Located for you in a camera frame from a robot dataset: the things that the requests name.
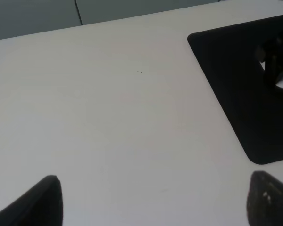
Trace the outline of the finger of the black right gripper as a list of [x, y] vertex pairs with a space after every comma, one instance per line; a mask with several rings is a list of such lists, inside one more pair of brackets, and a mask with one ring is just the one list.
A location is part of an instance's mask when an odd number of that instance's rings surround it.
[[283, 30], [256, 49], [257, 59], [265, 63], [266, 84], [277, 84], [283, 78]]

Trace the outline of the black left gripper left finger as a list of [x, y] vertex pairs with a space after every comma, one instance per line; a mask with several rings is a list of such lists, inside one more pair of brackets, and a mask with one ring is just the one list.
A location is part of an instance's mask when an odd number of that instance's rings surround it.
[[48, 175], [0, 211], [0, 226], [61, 226], [63, 195], [60, 180]]

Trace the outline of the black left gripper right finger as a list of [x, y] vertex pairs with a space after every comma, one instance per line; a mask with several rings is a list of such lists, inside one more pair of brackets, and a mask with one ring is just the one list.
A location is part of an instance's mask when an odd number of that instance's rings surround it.
[[283, 226], [283, 182], [265, 171], [254, 171], [246, 212], [250, 226]]

